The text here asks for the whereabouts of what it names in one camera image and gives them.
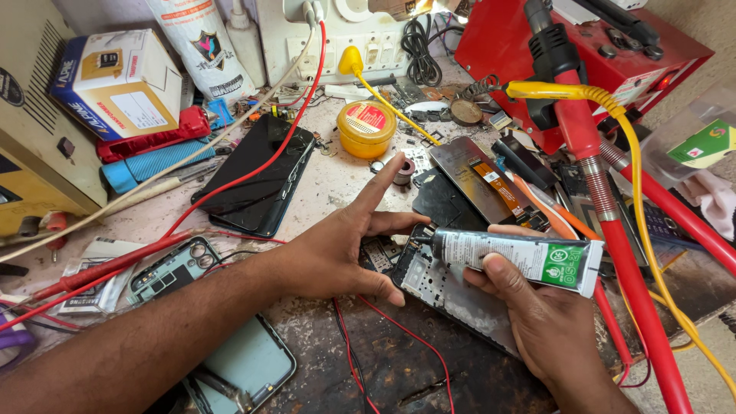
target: samsung box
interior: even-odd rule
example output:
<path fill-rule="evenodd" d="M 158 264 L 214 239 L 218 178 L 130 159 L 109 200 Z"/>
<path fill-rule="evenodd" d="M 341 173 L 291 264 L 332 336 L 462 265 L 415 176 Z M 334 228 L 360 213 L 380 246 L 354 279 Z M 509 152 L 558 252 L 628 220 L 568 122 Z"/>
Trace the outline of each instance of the samsung box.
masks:
<path fill-rule="evenodd" d="M 113 141 L 177 129 L 181 83 L 156 34 L 129 30 L 71 39 L 50 93 Z"/>

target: pink cloth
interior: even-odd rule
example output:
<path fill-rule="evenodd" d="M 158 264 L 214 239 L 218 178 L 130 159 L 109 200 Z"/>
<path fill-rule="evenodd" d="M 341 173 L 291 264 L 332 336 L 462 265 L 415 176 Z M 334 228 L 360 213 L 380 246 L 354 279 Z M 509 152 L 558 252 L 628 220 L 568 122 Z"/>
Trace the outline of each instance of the pink cloth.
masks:
<path fill-rule="evenodd" d="M 731 182 L 716 177 L 707 169 L 701 169 L 694 176 L 675 186 L 693 206 L 700 206 L 703 217 L 724 238 L 733 241 L 733 216 L 736 209 L 736 193 Z"/>

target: hand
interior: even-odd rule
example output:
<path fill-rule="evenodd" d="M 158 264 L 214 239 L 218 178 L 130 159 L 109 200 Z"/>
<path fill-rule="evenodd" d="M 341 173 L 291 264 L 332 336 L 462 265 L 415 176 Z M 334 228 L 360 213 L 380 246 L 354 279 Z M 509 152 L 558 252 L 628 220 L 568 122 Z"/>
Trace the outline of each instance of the hand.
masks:
<path fill-rule="evenodd" d="M 271 256 L 285 294 L 330 298 L 365 293 L 404 306 L 403 293 L 388 276 L 358 264 L 363 236 L 410 234 L 418 222 L 431 222 L 421 214 L 375 210 L 403 165 L 404 154 L 399 152 L 347 207 L 335 210 L 287 245 L 259 255 Z"/>
<path fill-rule="evenodd" d="M 488 232 L 545 236 L 515 225 L 491 225 Z M 486 256 L 483 266 L 485 273 L 466 268 L 463 276 L 506 302 L 517 347 L 533 375 L 548 387 L 568 381 L 573 374 L 606 376 L 595 347 L 591 300 L 557 287 L 535 290 L 519 269 L 498 253 Z"/>

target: workbench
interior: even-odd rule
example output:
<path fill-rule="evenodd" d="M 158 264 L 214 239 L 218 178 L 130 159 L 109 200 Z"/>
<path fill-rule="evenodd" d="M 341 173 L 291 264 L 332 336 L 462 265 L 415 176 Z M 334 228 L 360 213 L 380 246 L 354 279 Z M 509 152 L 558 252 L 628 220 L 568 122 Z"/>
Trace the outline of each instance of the workbench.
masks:
<path fill-rule="evenodd" d="M 439 59 L 445 84 L 471 83 L 467 73 L 447 58 Z M 347 206 L 373 176 L 367 160 L 346 153 L 339 144 L 339 132 L 334 131 L 335 119 L 344 105 L 342 99 L 322 98 L 306 112 L 300 127 L 320 133 L 337 153 L 324 156 L 316 150 L 275 235 L 291 240 L 337 208 Z M 499 138 L 493 129 L 465 128 L 455 123 L 433 123 L 429 132 L 439 130 L 442 142 L 457 136 L 469 136 L 490 148 Z M 229 138 L 243 135 L 233 131 Z M 411 138 L 416 145 L 406 143 Z M 396 132 L 389 154 L 419 147 L 418 138 Z M 68 236 L 67 245 L 59 251 L 59 260 L 52 263 L 46 249 L 10 261 L 28 267 L 24 278 L 0 277 L 0 290 L 5 293 L 27 294 L 48 286 L 62 274 L 69 259 L 80 257 L 94 236 L 130 242 L 154 242 L 176 218 L 190 206 L 189 197 L 202 183 L 192 181 L 169 193 L 120 211 L 105 220 L 104 225 L 84 228 Z M 417 189 L 392 186 L 378 210 L 410 211 Z M 207 216 L 194 212 L 180 229 L 211 227 Z M 228 236 L 211 237 L 210 241 L 225 255 L 234 250 L 267 250 L 276 247 L 271 242 L 241 240 Z M 4 249 L 4 253 L 13 248 Z M 143 269 L 158 257 L 138 265 Z M 711 257 L 690 251 L 665 272 L 665 280 L 679 308 L 696 323 L 718 314 L 736 301 L 734 279 Z M 621 324 L 624 336 L 637 360 L 642 360 L 636 331 L 626 312 L 620 291 L 613 281 L 604 281 L 606 294 Z M 124 291 L 118 301 L 118 311 L 130 309 Z M 523 362 L 509 357 L 468 330 L 450 322 L 410 295 L 404 308 L 385 301 L 368 299 L 431 343 L 442 354 L 450 372 L 453 400 L 458 413 L 551 413 L 556 405 L 541 382 L 536 380 Z M 448 413 L 450 405 L 444 383 L 442 365 L 434 353 L 409 337 L 398 327 L 384 320 L 355 297 L 341 297 L 345 323 L 351 346 L 357 354 L 371 400 L 382 413 Z M 670 337 L 681 331 L 674 319 L 657 304 L 665 330 Z M 262 413 L 360 413 L 360 391 L 350 375 L 346 348 L 337 329 L 330 301 L 283 298 L 263 311 L 286 345 L 297 358 L 297 372 L 270 401 Z M 72 321 L 90 325 L 103 317 L 75 317 Z M 29 326 L 39 339 L 35 354 L 67 340 L 67 334 Z M 605 324 L 596 308 L 595 330 L 598 350 L 612 374 L 620 370 L 620 361 Z"/>

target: finger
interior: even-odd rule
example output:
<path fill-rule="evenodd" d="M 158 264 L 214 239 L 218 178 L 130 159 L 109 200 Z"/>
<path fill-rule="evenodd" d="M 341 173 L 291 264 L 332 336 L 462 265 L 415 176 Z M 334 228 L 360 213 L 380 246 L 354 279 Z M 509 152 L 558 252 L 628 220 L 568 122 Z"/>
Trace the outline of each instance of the finger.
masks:
<path fill-rule="evenodd" d="M 508 234 L 509 236 L 547 237 L 547 235 L 544 233 L 540 233 L 539 231 L 531 230 L 530 228 L 521 227 L 520 225 L 491 224 L 490 226 L 488 226 L 488 232 Z"/>
<path fill-rule="evenodd" d="M 371 216 L 366 236 L 383 234 L 391 236 L 414 227 L 418 222 L 428 225 L 432 219 L 417 213 L 391 213 L 388 211 L 376 211 Z"/>
<path fill-rule="evenodd" d="M 498 296 L 510 309 L 523 316 L 532 309 L 538 309 L 540 299 L 518 267 L 498 253 L 491 253 L 483 259 L 483 269 L 491 283 L 498 289 Z"/>
<path fill-rule="evenodd" d="M 491 279 L 488 278 L 488 275 L 483 272 L 478 272 L 475 269 L 465 267 L 462 270 L 462 277 L 468 283 L 477 286 L 486 293 L 490 293 L 492 295 L 498 294 L 498 289 L 496 289 L 496 286 L 494 286 L 493 282 L 491 282 Z"/>
<path fill-rule="evenodd" d="M 391 282 L 388 276 L 362 267 L 358 278 L 355 280 L 355 291 L 385 298 L 396 306 L 406 305 L 404 294 Z"/>
<path fill-rule="evenodd" d="M 368 184 L 346 209 L 350 210 L 350 213 L 373 213 L 383 199 L 383 194 L 391 186 L 394 176 L 404 165 L 404 160 L 404 153 L 397 152 L 378 174 L 368 181 Z"/>

